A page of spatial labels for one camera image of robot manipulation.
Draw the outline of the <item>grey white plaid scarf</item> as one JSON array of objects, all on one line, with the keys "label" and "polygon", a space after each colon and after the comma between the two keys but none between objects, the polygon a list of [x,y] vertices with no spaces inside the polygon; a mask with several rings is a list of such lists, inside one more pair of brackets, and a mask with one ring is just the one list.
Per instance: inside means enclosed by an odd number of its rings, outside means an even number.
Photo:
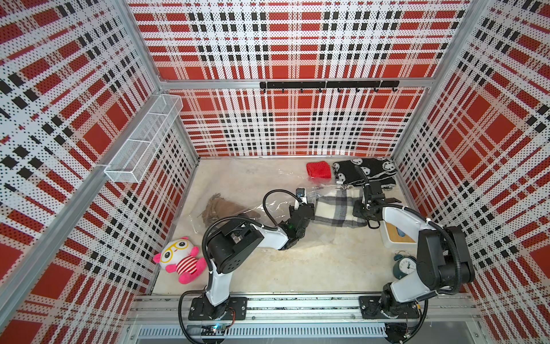
[{"label": "grey white plaid scarf", "polygon": [[332,227],[361,228],[368,222],[353,214],[356,201],[362,201],[362,189],[357,187],[326,186],[317,191],[316,224]]}]

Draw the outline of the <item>black smiley pattern scarf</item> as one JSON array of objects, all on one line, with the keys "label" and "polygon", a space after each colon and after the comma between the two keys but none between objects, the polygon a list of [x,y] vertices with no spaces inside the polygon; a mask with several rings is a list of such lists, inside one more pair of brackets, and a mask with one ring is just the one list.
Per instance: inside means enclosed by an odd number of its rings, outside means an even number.
[{"label": "black smiley pattern scarf", "polygon": [[383,158],[362,158],[338,161],[332,164],[335,181],[345,186],[362,186],[365,180],[357,172],[358,167],[370,181],[380,182],[382,189],[393,189],[396,186],[394,176],[397,173],[394,163]]}]

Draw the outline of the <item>clear plastic vacuum bag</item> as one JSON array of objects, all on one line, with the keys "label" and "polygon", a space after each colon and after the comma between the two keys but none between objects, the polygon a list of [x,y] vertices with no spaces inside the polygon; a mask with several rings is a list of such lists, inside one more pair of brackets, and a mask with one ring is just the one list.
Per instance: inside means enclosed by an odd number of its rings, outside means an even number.
[{"label": "clear plastic vacuum bag", "polygon": [[[215,194],[257,211],[261,218],[256,221],[272,226],[273,220],[282,222],[290,218],[289,206],[295,208],[296,199],[280,190],[285,189],[295,193],[297,188],[305,188],[307,202],[315,205],[317,191],[326,186],[352,187],[337,184],[333,179],[311,179],[284,173],[270,177],[249,174],[223,177],[201,190],[201,197],[185,218],[186,227],[196,234],[204,234],[207,226],[203,223],[201,213],[205,210],[208,200]],[[278,192],[268,196],[264,202],[264,195],[272,189]],[[297,246],[306,248],[330,245],[338,232],[348,229],[356,228],[332,227],[316,224],[312,220],[307,227],[304,239],[301,239]]]}]

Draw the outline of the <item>red knitted scarf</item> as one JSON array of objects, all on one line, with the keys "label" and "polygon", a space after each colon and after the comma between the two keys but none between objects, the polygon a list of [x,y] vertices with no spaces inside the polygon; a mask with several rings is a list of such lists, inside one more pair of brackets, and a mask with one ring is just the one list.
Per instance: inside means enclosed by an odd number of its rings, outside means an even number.
[{"label": "red knitted scarf", "polygon": [[331,179],[332,169],[326,161],[311,162],[306,164],[307,174],[311,179]]}]

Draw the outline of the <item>brown knitted scarf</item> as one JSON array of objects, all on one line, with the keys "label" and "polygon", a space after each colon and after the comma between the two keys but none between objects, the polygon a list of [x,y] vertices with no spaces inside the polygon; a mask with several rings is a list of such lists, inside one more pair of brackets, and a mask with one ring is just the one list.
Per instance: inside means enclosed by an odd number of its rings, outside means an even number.
[{"label": "brown knitted scarf", "polygon": [[220,193],[216,193],[208,200],[205,210],[201,213],[203,223],[206,226],[212,225],[221,218],[239,215],[244,215],[254,220],[261,218],[260,213],[257,211],[226,200]]}]

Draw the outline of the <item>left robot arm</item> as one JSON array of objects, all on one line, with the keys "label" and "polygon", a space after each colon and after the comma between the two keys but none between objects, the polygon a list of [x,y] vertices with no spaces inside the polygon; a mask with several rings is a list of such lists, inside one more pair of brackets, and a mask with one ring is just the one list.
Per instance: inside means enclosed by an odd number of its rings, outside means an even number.
[{"label": "left robot arm", "polygon": [[213,225],[203,237],[203,257],[209,268],[204,310],[208,319],[222,318],[229,308],[230,284],[238,267],[257,248],[287,250],[306,234],[315,218],[313,204],[289,207],[290,218],[275,227],[261,224],[247,216],[223,218],[221,227]]}]

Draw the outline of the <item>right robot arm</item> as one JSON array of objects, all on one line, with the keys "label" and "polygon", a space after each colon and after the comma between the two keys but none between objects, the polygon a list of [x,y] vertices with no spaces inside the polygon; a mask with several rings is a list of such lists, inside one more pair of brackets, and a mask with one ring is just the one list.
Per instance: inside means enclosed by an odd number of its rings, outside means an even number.
[{"label": "right robot arm", "polygon": [[455,295],[462,285],[475,280],[465,233],[460,228],[442,227],[397,199],[386,198],[377,181],[366,181],[362,189],[363,197],[354,205],[355,216],[392,224],[417,243],[415,270],[382,289],[380,312],[385,317],[398,318],[416,302],[437,295]]}]

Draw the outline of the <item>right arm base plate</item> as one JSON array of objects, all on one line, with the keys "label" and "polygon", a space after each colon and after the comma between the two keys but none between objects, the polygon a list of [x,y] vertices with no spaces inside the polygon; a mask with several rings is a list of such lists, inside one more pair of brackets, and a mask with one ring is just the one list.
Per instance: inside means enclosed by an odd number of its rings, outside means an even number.
[{"label": "right arm base plate", "polygon": [[377,319],[419,319],[421,314],[415,302],[400,303],[381,295],[359,297],[359,307],[365,320]]}]

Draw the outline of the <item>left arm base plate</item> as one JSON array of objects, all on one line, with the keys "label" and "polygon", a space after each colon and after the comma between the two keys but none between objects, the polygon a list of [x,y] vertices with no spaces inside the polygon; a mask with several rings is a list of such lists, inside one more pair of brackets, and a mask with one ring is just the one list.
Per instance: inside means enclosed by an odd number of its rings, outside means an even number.
[{"label": "left arm base plate", "polygon": [[248,298],[230,297],[222,304],[213,306],[204,296],[193,298],[189,320],[244,320]]}]

